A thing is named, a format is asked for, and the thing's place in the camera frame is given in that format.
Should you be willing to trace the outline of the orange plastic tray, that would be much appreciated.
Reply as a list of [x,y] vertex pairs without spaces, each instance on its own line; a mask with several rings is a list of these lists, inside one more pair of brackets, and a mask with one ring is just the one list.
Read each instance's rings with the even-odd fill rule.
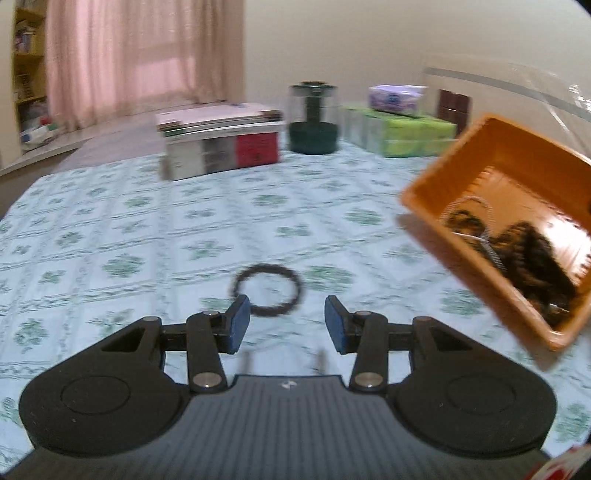
[[[493,235],[528,221],[552,244],[576,288],[570,316],[557,327],[492,264],[445,225],[447,214],[479,200],[478,214]],[[570,346],[590,319],[590,160],[498,115],[470,126],[407,186],[401,203],[453,249],[551,350]]]

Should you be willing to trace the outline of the bags on windowsill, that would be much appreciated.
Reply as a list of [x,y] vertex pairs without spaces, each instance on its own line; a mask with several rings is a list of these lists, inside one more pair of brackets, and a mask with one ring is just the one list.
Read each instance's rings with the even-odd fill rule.
[[20,144],[23,152],[37,149],[52,142],[59,136],[59,126],[47,116],[36,117],[25,123],[20,132]]

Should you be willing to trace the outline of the wooden bookshelf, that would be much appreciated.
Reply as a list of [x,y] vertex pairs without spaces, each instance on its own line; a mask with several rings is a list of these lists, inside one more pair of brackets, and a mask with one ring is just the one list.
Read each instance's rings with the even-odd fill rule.
[[11,18],[12,101],[21,152],[29,131],[48,122],[46,0],[16,1]]

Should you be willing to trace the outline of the jewelry pile in tray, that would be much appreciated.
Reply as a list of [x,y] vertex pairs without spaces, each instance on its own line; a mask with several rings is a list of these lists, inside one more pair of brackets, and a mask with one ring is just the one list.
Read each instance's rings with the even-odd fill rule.
[[520,220],[491,234],[490,204],[469,195],[450,203],[440,221],[491,263],[551,327],[570,316],[577,290],[556,259],[551,242],[531,222]]

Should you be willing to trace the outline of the floral green white tablecloth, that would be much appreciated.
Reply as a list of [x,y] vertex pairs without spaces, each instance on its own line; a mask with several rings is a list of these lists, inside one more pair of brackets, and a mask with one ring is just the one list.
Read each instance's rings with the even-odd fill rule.
[[276,165],[182,181],[160,156],[36,181],[1,222],[1,466],[29,451],[17,409],[44,370],[145,315],[180,323],[231,303],[256,263],[301,277],[293,312],[253,318],[228,374],[349,375],[325,330],[325,297],[394,323],[429,315],[541,375],[558,414],[545,450],[590,432],[590,336],[553,353],[519,339],[485,291],[429,243],[400,204],[426,158],[386,159],[351,145],[329,156],[283,152]]

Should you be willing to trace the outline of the glass teapot dark green base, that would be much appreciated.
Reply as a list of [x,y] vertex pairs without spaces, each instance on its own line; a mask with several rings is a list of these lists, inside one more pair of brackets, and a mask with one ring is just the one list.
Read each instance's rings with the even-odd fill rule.
[[338,88],[304,81],[290,86],[287,140],[290,151],[325,155],[338,149]]

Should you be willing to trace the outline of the stack of books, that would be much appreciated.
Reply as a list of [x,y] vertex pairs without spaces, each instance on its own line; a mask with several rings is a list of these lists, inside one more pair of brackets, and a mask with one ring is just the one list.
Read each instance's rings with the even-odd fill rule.
[[156,116],[163,174],[184,180],[279,161],[283,112],[257,103],[215,104]]

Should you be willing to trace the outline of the dark brown wooden box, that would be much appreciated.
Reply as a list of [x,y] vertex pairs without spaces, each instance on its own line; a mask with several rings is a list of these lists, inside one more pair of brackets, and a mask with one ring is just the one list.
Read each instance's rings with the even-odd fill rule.
[[449,90],[439,90],[436,117],[456,125],[456,136],[466,129],[471,115],[472,98]]

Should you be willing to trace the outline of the pink curtain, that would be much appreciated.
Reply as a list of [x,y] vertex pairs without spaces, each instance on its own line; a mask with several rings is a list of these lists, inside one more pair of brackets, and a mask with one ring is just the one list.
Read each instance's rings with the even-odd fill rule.
[[50,1],[51,115],[68,132],[245,97],[242,1]]

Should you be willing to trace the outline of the purple tissue pack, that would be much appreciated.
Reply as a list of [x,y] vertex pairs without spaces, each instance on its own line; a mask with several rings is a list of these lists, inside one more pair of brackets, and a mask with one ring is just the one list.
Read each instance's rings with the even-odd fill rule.
[[419,117],[426,91],[423,85],[376,85],[369,89],[369,106],[384,113]]

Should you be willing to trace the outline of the green tissue pack bundle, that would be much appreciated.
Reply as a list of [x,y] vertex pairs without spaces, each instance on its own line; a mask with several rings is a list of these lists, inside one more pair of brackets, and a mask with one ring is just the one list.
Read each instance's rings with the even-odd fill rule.
[[342,138],[385,158],[437,157],[451,146],[457,125],[431,116],[406,117],[342,106]]

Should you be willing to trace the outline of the clear plastic sheet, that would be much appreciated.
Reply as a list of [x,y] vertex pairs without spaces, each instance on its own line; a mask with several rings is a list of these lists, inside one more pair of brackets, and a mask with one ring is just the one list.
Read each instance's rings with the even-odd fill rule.
[[554,73],[495,58],[432,55],[422,81],[428,113],[449,91],[470,99],[468,125],[495,114],[590,155],[590,91]]

